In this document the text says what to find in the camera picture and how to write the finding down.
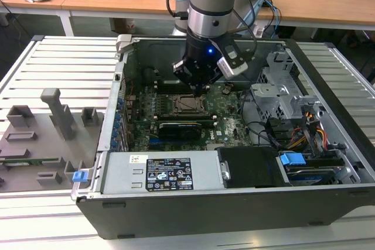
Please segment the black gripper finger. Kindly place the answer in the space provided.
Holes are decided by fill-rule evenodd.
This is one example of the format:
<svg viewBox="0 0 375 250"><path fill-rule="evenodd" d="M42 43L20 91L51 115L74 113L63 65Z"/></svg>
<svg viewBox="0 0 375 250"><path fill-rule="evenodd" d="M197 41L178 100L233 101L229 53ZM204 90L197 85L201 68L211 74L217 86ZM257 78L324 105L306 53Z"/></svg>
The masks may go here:
<svg viewBox="0 0 375 250"><path fill-rule="evenodd" d="M183 60L173 63L172 70L174 75L192 90L195 97L201 96L201 84L197 71L189 70Z"/></svg>
<svg viewBox="0 0 375 250"><path fill-rule="evenodd" d="M199 95L206 94L210 90L210 86L223 76L223 73L218 67L214 69L207 69L203 72L201 77L201 86Z"/></svg>

